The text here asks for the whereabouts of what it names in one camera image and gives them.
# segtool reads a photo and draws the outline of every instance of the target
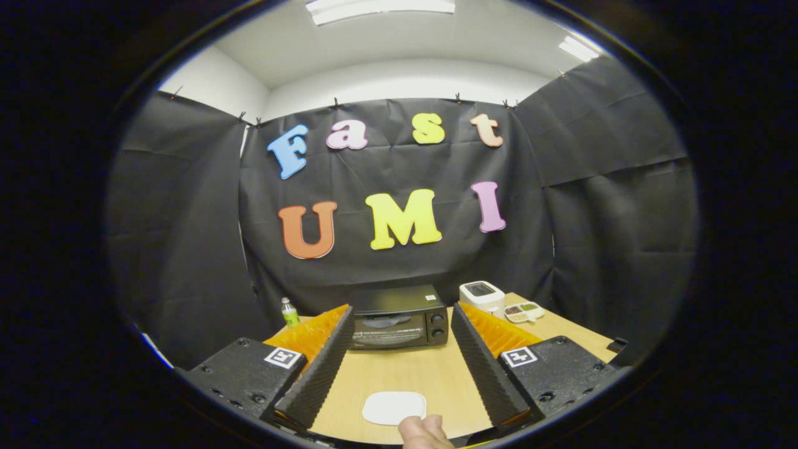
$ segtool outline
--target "foam letter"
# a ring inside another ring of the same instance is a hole
[[[436,144],[444,140],[446,132],[440,125],[443,120],[436,113],[417,113],[413,116],[413,138],[420,144]]]
[[[432,190],[413,190],[404,211],[399,209],[396,201],[388,193],[376,193],[367,197],[365,203],[374,214],[374,240],[371,242],[371,249],[393,248],[394,241],[388,235],[388,227],[403,245],[407,244],[410,230],[414,225],[416,232],[413,234],[413,243],[439,241],[443,236],[435,226],[434,197],[435,193]]]
[[[493,133],[493,129],[499,126],[499,124],[496,123],[495,120],[488,118],[487,114],[481,113],[472,118],[471,124],[476,125],[476,130],[480,133],[480,139],[482,139],[485,145],[496,147],[504,143],[504,139],[501,138],[501,136],[496,136]]]
[[[369,143],[365,139],[365,125],[359,120],[342,120],[333,125],[333,131],[327,138],[327,146],[334,149],[361,149]]]
[[[305,134],[307,134],[307,126],[296,125],[291,128],[291,131],[278,137],[267,147],[269,151],[275,154],[277,162],[282,167],[282,172],[280,173],[282,179],[288,179],[288,177],[305,166],[306,161],[296,155],[296,153],[305,154],[307,151],[305,141],[300,137]]]
[[[326,256],[335,244],[333,211],[337,207],[334,201],[322,201],[313,205],[313,212],[318,214],[319,239],[316,244],[307,244],[302,237],[305,208],[291,206],[280,209],[277,215],[282,220],[282,241],[285,242],[289,254],[297,259],[318,259]]]
[[[496,203],[496,185],[493,181],[477,182],[471,186],[471,190],[476,192],[480,199],[480,209],[482,209],[482,224],[480,231],[493,232],[500,231],[507,226],[507,222],[502,220],[499,215],[499,205]]]

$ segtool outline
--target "green bottle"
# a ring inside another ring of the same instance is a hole
[[[281,312],[289,329],[299,326],[299,314],[297,313],[297,309],[288,302],[288,298],[282,298]]]

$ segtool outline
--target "white appliance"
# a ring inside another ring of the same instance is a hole
[[[503,317],[504,292],[484,280],[462,284],[460,300],[493,316]]]

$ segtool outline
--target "hand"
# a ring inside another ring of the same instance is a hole
[[[446,439],[443,417],[429,415],[422,421],[418,416],[408,416],[399,423],[399,433],[405,444],[402,449],[454,449]]]

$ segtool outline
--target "white wall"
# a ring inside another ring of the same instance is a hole
[[[382,98],[454,98],[514,105],[550,79],[480,62],[405,59],[376,62],[294,81],[273,89],[258,117],[263,121],[339,102]]]
[[[267,107],[269,89],[255,76],[233,61],[222,50],[210,46],[180,67],[158,88],[191,98],[238,117],[255,122]]]

